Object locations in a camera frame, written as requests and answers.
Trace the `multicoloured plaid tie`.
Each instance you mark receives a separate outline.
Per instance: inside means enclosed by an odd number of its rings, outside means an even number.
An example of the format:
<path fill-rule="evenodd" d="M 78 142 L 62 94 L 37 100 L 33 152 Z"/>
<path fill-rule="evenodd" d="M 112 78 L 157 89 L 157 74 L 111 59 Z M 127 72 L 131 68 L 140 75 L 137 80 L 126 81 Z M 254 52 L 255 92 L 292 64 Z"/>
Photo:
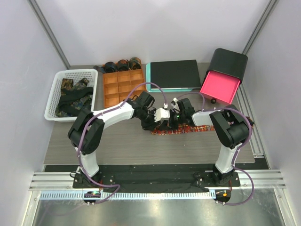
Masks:
<path fill-rule="evenodd" d="M 185 123 L 180 124 L 178 122 L 172 124 L 168 120 L 159 122 L 153 126 L 149 126 L 148 130 L 153 135 L 175 135 L 175 134 L 185 134 L 185 133 L 192 133 L 192 132 L 215 131 L 213 125 L 194 126 Z"/>

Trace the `black pink drawer cabinet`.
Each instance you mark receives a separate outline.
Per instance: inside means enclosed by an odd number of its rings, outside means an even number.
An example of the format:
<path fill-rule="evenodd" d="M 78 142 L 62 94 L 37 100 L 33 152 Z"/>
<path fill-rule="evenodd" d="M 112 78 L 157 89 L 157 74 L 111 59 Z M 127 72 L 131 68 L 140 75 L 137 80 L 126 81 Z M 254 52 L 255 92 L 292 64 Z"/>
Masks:
<path fill-rule="evenodd" d="M 247 55 L 218 48 L 214 51 L 200 93 L 215 102 L 230 105 L 242 84 Z"/>

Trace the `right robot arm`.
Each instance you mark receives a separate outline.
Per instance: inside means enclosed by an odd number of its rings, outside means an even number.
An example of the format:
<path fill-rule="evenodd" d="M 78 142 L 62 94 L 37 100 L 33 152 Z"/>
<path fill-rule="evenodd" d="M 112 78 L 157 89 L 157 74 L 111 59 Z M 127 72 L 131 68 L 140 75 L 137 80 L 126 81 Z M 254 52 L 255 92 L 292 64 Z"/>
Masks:
<path fill-rule="evenodd" d="M 225 186 L 234 175 L 237 155 L 252 134 L 250 121 L 234 106 L 211 111 L 195 111 L 187 98 L 172 101 L 170 127 L 177 124 L 188 126 L 212 126 L 221 143 L 217 161 L 213 166 L 212 179 L 218 186 Z"/>

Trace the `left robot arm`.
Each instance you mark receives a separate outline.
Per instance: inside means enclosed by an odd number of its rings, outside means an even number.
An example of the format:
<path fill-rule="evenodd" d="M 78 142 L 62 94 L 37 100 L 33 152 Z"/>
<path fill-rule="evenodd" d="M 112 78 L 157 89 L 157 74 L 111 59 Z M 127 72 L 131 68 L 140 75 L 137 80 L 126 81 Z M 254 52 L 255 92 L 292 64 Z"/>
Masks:
<path fill-rule="evenodd" d="M 127 99 L 116 106 L 91 112 L 82 110 L 68 132 L 68 138 L 75 147 L 81 170 L 86 172 L 84 183 L 94 188 L 99 185 L 99 166 L 96 160 L 96 149 L 100 144 L 103 131 L 120 121 L 138 118 L 143 130 L 152 131 L 158 123 L 155 122 L 155 109 L 152 109 L 155 99 L 143 91 L 134 99 Z"/>

